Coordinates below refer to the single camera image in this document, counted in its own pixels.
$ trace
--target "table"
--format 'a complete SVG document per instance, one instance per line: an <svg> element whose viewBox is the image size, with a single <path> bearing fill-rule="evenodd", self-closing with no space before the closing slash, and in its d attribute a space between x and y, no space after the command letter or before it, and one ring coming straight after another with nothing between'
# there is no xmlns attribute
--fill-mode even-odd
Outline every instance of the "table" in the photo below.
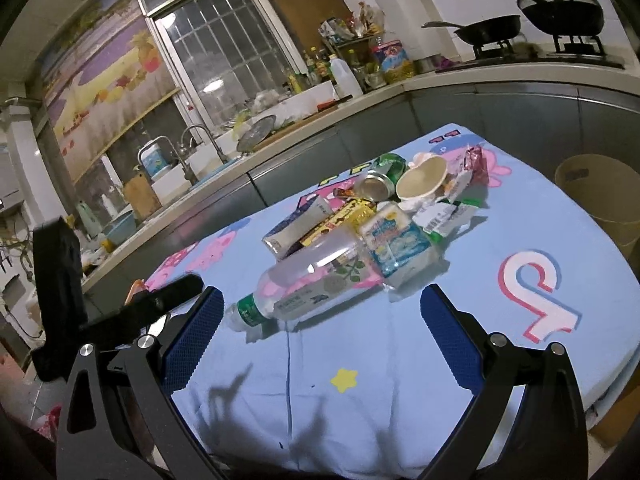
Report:
<svg viewBox="0 0 640 480"><path fill-rule="evenodd" d="M407 160L429 151L454 158L478 143L490 182L469 193L483 193L484 207L466 232L446 240L434 281L487 332L531 348L553 340L565 345L588 408L620 389L625 381L615 379L640 358L638 281L587 213L468 129L448 124L396 153ZM179 251L147 283L157 287L197 272L231 304L274 263L262 236L313 193L338 206L333 188L363 168ZM373 288L293 332L274 330L258 340L221 326L173 400L216 455L356 479L415 477L471 399L420 317L423 286L404 298ZM497 458L522 391L514 389L481 465Z"/></svg>

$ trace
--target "trash can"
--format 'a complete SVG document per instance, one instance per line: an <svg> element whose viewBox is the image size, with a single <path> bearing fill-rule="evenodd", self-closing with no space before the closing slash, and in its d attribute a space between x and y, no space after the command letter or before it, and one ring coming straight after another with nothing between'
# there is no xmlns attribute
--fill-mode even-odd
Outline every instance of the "trash can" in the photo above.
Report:
<svg viewBox="0 0 640 480"><path fill-rule="evenodd" d="M555 181L629 258L640 238L640 174L615 158L576 155L558 166Z"/></svg>

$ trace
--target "frying pan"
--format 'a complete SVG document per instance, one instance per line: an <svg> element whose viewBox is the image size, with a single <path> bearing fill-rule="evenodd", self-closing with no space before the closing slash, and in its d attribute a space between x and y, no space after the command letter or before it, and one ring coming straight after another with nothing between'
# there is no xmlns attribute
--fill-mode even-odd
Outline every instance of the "frying pan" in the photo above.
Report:
<svg viewBox="0 0 640 480"><path fill-rule="evenodd" d="M597 0L518 0L533 25L552 36L597 36L604 14Z"/></svg>
<svg viewBox="0 0 640 480"><path fill-rule="evenodd" d="M449 22L427 22L422 28L456 27L455 31L465 43L483 46L487 43L500 43L512 40L520 33L520 17L517 14L498 16L471 25L457 25Z"/></svg>

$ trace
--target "fruit painting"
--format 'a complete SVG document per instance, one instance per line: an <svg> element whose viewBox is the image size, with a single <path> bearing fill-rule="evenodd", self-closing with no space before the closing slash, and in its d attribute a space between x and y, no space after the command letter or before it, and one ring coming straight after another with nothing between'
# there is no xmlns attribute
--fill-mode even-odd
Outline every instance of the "fruit painting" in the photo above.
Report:
<svg viewBox="0 0 640 480"><path fill-rule="evenodd" d="M49 119L76 182L175 91L137 0L95 0L40 59Z"/></svg>

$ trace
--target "green soda can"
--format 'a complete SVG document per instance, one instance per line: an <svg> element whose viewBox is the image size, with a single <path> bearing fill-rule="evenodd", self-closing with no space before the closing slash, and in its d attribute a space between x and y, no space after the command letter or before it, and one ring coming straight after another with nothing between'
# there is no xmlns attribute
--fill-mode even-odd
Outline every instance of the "green soda can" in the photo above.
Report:
<svg viewBox="0 0 640 480"><path fill-rule="evenodd" d="M406 160L395 153L384 153L373 161L367 173L353 186L356 194L372 202L388 200L406 171Z"/></svg>

